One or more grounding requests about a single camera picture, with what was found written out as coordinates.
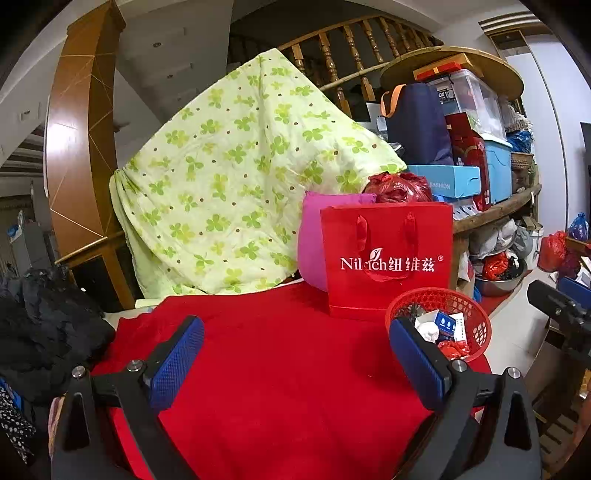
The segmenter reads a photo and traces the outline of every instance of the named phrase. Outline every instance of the red cloth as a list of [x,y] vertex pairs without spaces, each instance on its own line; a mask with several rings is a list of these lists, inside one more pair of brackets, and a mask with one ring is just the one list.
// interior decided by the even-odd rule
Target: red cloth
[[[205,324],[203,348],[159,418],[201,479],[390,479],[428,411],[384,324],[327,310],[326,293],[306,283],[170,297],[150,314],[121,319],[93,374],[147,358],[196,314]],[[481,359],[472,368],[490,371]],[[134,474],[151,478],[122,412],[112,418]]]

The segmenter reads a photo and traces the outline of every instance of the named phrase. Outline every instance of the bag handle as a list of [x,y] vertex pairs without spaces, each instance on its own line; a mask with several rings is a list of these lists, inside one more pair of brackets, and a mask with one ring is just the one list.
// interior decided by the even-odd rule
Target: bag handle
[[[365,252],[370,245],[371,233],[369,231],[368,221],[362,216],[357,217],[357,250],[361,258],[365,257]],[[404,255],[403,258],[415,258],[418,254],[418,234],[417,234],[417,221],[412,212],[409,212],[404,219],[403,224],[403,237],[406,243],[410,246],[410,252]],[[390,280],[403,280],[410,277],[412,269],[405,270],[402,275],[392,276],[386,274],[384,271],[370,270],[365,267],[365,262],[362,260],[363,271],[366,275],[374,281],[384,282]]]
[[392,96],[390,97],[390,112],[386,113],[386,106],[384,105],[384,97],[390,93],[385,92],[382,95],[382,98],[379,101],[379,110],[382,116],[386,118],[390,118],[393,116],[394,112],[396,111],[396,106],[398,105],[398,99],[400,98],[400,92],[402,92],[402,88],[406,86],[406,83],[402,83],[401,85],[396,85],[394,90],[392,90]]

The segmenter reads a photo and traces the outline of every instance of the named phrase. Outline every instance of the plastic storage box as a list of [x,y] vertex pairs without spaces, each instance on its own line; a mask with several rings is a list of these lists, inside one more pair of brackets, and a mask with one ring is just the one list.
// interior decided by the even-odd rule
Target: plastic storage box
[[511,144],[490,134],[480,134],[484,140],[491,204],[511,196]]
[[470,70],[460,70],[432,80],[428,85],[437,89],[445,115],[466,112],[472,129],[478,134],[506,140],[496,93]]

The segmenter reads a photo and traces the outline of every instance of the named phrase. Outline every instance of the blue box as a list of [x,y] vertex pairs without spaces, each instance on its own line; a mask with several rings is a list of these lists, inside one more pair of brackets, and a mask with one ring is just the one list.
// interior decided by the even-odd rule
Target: blue box
[[480,136],[484,140],[491,205],[494,205],[511,196],[511,144],[493,135]]
[[415,175],[425,177],[434,195],[463,198],[480,193],[480,169],[478,167],[409,165],[408,169]]

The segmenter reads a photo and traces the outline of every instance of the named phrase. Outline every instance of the blue plastic bag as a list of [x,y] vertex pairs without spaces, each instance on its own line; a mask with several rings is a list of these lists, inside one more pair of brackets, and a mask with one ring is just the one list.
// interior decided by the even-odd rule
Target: blue plastic bag
[[531,153],[531,133],[529,130],[519,130],[507,135],[507,141],[514,152]]
[[589,223],[585,213],[581,212],[569,227],[569,237],[586,242],[589,239]]

